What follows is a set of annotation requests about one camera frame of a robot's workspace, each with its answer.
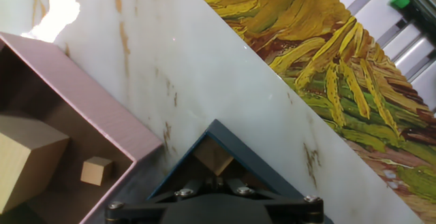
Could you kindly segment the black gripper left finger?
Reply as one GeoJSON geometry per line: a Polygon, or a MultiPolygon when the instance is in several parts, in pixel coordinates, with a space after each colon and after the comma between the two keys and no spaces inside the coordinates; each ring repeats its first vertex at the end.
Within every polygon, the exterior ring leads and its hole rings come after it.
{"type": "Polygon", "coordinates": [[[206,180],[190,180],[182,189],[152,197],[141,204],[110,202],[104,212],[105,224],[125,224],[158,221],[174,204],[200,196],[205,192],[206,180]]]}

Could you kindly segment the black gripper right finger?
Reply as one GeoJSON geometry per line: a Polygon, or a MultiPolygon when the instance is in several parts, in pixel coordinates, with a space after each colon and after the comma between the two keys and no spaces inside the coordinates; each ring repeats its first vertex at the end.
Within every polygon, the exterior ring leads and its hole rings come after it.
{"type": "Polygon", "coordinates": [[[324,201],[315,195],[289,198],[250,187],[239,178],[223,179],[223,191],[265,207],[271,219],[282,218],[291,223],[324,223],[324,201]]]}

